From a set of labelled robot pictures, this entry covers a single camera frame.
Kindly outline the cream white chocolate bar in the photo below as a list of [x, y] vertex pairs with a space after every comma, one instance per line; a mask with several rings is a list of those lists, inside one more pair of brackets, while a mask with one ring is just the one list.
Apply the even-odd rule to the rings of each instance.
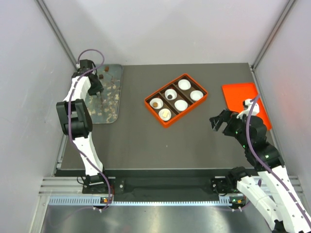
[[163, 116], [163, 117], [167, 117], [168, 114], [169, 114], [169, 111], [164, 111], [162, 116]]

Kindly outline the metal tongs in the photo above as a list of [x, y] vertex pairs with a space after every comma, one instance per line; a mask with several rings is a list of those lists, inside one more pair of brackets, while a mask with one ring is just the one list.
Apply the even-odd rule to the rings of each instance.
[[99, 98], [100, 105], [103, 106], [103, 97], [101, 92], [97, 92], [97, 97]]

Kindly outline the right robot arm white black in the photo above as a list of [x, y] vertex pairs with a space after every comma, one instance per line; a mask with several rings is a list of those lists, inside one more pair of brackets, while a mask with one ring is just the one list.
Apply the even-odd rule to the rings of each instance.
[[223, 134], [234, 137], [243, 147], [247, 161], [270, 193], [266, 194], [242, 166], [231, 169], [224, 183], [214, 184], [214, 191], [218, 195], [242, 193], [274, 233], [309, 233], [311, 217], [290, 182], [279, 151], [267, 141], [263, 120], [258, 116], [239, 117], [237, 112], [228, 109], [209, 120], [213, 131], [218, 131], [223, 123], [227, 124]]

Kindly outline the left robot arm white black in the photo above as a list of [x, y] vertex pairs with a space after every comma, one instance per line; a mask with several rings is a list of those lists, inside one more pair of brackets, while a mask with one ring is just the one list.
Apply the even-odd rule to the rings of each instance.
[[84, 185], [94, 186], [103, 193], [110, 188], [110, 180], [104, 175], [104, 166], [93, 144], [93, 122], [85, 103], [88, 94], [96, 95], [102, 91], [94, 62], [81, 60], [72, 75], [69, 92], [63, 101], [56, 104], [56, 110], [64, 135], [69, 137], [83, 160], [86, 174]]

